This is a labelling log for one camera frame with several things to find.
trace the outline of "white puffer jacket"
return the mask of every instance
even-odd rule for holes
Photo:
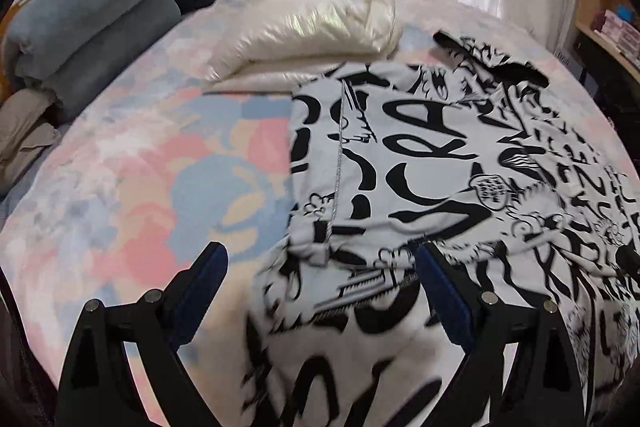
[[[394,0],[249,0],[210,58],[210,90],[290,91],[344,60],[386,58]]]

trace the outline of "metal screw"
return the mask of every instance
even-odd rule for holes
[[[548,301],[545,301],[543,306],[545,307],[545,310],[548,311],[549,313],[556,313],[558,311],[558,305],[555,302],[553,302],[551,299],[549,299]]]
[[[493,306],[498,303],[498,296],[493,292],[483,292],[480,298],[489,304],[489,306]]]
[[[158,302],[162,298],[162,290],[149,290],[145,293],[145,301],[148,303]]]
[[[84,305],[84,309],[88,312],[95,312],[100,307],[101,302],[98,299],[91,299]]]

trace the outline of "bed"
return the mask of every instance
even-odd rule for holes
[[[437,64],[443,28],[526,56],[565,93],[564,114],[640,180],[584,88],[528,34],[439,0],[396,0],[406,21],[395,60]],[[292,206],[290,100],[202,95],[210,50],[244,0],[218,0],[183,21],[122,73],[76,120],[0,233],[0,265],[31,348],[54,382],[85,301],[137,300],[163,288],[209,241],[230,269],[194,341],[180,357],[222,425],[238,425],[248,282],[281,239]],[[134,346],[134,378],[150,418],[166,424]]]

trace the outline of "black and white garment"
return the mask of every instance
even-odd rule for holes
[[[507,303],[558,304],[591,421],[638,355],[640,288],[615,264],[639,244],[626,176],[539,71],[435,37],[455,67],[347,63],[293,95],[296,205],[252,288],[246,425],[422,424],[463,351],[420,288],[414,239]]]

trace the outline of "pastel floral bed sheet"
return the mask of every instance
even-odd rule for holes
[[[180,357],[222,425],[238,425],[248,283],[284,235],[289,97],[202,95],[204,64],[245,0],[218,0],[174,28],[81,115],[0,233],[4,270],[31,347],[54,382],[84,302],[137,300],[163,288],[209,241],[230,255],[225,282]],[[640,182],[588,93],[523,30],[439,0],[396,0],[406,25],[395,60],[438,64],[443,28],[523,55],[561,86],[564,114]],[[150,418],[166,424],[134,346],[132,372]]]

